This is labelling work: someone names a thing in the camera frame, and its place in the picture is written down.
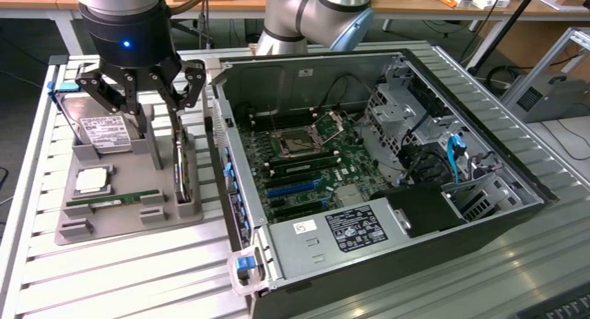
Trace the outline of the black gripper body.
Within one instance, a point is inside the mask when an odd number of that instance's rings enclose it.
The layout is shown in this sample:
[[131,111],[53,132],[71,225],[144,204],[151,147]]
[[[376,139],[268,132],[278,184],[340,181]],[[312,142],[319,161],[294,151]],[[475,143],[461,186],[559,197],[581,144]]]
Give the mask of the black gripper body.
[[79,6],[100,56],[100,70],[111,79],[127,74],[143,77],[152,70],[164,79],[180,72],[180,57],[171,39],[171,12],[164,0],[144,12],[129,15],[101,14]]

